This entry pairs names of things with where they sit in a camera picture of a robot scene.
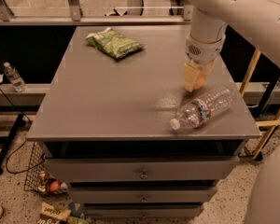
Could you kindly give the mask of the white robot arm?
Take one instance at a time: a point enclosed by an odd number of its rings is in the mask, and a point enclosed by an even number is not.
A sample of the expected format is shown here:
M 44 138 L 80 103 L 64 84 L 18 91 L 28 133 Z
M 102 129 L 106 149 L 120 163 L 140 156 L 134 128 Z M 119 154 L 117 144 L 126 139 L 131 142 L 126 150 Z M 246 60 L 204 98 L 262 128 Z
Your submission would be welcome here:
M 280 0 L 188 0 L 201 11 L 191 37 L 213 42 L 208 21 L 223 21 L 280 68 Z M 249 198 L 244 224 L 280 224 L 280 145 L 262 164 Z

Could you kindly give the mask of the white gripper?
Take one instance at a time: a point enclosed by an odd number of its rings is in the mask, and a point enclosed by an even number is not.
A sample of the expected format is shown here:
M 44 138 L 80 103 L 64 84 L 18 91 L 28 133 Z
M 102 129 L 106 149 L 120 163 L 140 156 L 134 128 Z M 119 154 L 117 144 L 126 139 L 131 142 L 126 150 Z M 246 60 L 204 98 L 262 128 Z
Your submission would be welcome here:
M 199 74 L 199 66 L 196 64 L 205 64 L 203 67 L 203 77 L 207 78 L 215 64 L 214 59 L 221 52 L 226 36 L 224 35 L 217 42 L 205 43 L 194 39 L 191 35 L 187 36 L 185 52 L 190 62 L 183 66 L 183 85 L 184 88 L 192 92 L 196 85 Z

